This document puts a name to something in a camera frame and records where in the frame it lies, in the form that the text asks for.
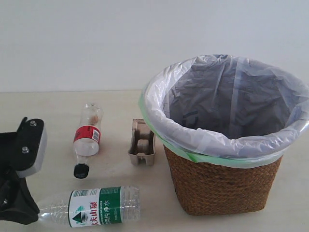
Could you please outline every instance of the water bottle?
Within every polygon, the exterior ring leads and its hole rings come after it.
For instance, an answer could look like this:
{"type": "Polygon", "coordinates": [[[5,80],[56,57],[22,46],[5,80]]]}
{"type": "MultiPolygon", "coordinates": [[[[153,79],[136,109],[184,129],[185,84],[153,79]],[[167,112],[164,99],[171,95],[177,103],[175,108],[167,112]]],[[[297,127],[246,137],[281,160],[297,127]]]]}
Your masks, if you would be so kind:
{"type": "Polygon", "coordinates": [[[95,103],[86,104],[82,110],[80,125],[73,142],[73,151],[77,157],[77,164],[74,168],[76,178],[83,179],[88,176],[88,159],[99,151],[102,116],[102,109],[95,103]]]}
{"type": "Polygon", "coordinates": [[[124,223],[140,219],[137,187],[64,192],[38,202],[39,221],[70,227],[124,223]]]}

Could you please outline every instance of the wicker basket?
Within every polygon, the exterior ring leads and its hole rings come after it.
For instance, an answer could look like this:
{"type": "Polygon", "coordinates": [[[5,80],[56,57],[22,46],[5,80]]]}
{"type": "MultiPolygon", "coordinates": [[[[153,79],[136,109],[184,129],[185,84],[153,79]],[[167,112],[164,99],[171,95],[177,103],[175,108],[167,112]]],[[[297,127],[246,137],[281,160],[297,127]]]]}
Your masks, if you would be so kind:
{"type": "Polygon", "coordinates": [[[182,208],[191,215],[224,215],[262,210],[281,159],[251,168],[194,163],[164,147],[182,208]]]}

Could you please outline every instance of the trash can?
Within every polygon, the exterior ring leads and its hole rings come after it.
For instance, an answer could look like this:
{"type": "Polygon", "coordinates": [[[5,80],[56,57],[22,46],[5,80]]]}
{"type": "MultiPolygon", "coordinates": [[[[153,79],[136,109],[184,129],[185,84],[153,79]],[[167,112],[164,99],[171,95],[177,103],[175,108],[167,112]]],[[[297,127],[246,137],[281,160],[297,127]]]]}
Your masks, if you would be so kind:
{"type": "Polygon", "coordinates": [[[263,209],[285,150],[309,124],[309,88],[301,80],[231,55],[166,67],[139,106],[191,215],[263,209]]]}

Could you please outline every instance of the clear plastic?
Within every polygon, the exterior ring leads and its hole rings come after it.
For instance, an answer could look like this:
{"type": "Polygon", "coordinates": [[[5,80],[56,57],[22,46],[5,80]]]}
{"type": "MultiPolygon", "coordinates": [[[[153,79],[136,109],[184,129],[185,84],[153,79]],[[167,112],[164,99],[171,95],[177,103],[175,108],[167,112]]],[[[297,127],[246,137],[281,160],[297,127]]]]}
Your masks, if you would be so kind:
{"type": "Polygon", "coordinates": [[[185,158],[224,166],[232,160],[230,167],[277,160],[309,125],[305,83],[277,67],[230,55],[166,67],[146,85],[139,105],[148,126],[185,158]]]}
{"type": "MultiPolygon", "coordinates": [[[[71,192],[63,192],[38,202],[39,222],[47,225],[69,227],[69,198],[71,192]]],[[[133,186],[121,187],[120,215],[122,223],[140,219],[140,190],[133,186]]]]}
{"type": "MultiPolygon", "coordinates": [[[[79,127],[94,126],[101,131],[103,110],[96,103],[88,103],[84,106],[81,114],[79,127]]],[[[73,143],[73,151],[76,154],[77,164],[87,164],[88,157],[99,151],[99,144],[90,138],[78,139],[73,143]]]]}

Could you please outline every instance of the screw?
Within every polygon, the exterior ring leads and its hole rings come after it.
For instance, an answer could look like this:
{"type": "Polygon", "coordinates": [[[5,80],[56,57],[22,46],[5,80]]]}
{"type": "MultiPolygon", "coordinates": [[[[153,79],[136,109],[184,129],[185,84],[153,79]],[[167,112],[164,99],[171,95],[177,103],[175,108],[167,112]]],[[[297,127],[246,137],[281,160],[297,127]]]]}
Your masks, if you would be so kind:
{"type": "Polygon", "coordinates": [[[24,146],[24,147],[22,148],[22,152],[23,152],[24,154],[29,153],[29,148],[28,148],[27,146],[24,146]]]}
{"type": "Polygon", "coordinates": [[[37,123],[34,120],[30,121],[30,126],[35,127],[36,125],[37,123]]]}

